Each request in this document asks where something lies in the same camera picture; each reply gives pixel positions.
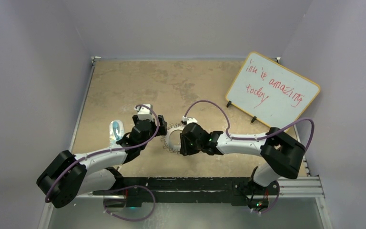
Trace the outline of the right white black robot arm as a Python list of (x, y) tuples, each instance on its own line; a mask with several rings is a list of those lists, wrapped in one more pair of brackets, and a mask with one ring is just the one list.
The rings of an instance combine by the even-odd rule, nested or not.
[(199, 124), (187, 124), (180, 133), (180, 154), (191, 156), (200, 152), (210, 156), (244, 154), (260, 156), (265, 164), (258, 167), (249, 180), (254, 194), (266, 190), (280, 177), (297, 179), (306, 147), (277, 127), (255, 135), (228, 135), (223, 131), (208, 133)]

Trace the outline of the silver disc with keyrings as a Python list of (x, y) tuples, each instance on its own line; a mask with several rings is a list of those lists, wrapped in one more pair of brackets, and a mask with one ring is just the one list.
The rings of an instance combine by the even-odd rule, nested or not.
[(179, 154), (181, 149), (180, 133), (183, 131), (184, 125), (181, 123), (170, 124), (167, 127), (166, 136), (162, 136), (162, 147), (169, 153)]

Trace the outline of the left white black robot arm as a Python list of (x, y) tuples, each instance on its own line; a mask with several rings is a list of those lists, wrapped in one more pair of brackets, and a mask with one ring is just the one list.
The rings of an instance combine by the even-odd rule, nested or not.
[(106, 190), (118, 195), (123, 189), (121, 174), (114, 166), (136, 159), (155, 137), (167, 134), (167, 122), (162, 115), (136, 114), (131, 131), (123, 122), (109, 125), (110, 146), (85, 154), (60, 152), (38, 177), (36, 184), (44, 193), (46, 203), (56, 208), (68, 205), (76, 196)]

